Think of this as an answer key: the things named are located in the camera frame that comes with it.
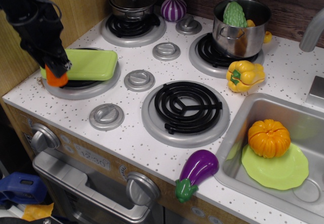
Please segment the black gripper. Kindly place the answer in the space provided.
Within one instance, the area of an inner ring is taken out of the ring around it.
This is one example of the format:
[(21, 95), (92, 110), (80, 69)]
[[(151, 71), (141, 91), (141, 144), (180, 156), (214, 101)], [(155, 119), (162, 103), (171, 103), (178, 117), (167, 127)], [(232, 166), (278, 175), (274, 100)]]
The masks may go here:
[(56, 78), (68, 72), (72, 63), (68, 59), (60, 39), (63, 25), (49, 2), (32, 4), (32, 11), (12, 21), (11, 25), (21, 37), (21, 48), (39, 64), (47, 66)]

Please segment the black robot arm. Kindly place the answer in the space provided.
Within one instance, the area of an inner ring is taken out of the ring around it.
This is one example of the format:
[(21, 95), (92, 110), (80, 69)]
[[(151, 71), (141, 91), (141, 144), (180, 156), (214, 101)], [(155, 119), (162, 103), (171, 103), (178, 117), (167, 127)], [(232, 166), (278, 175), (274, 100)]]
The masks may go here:
[(51, 0), (1, 0), (7, 21), (18, 32), (20, 46), (56, 78), (72, 67), (60, 38), (63, 30), (60, 8)]

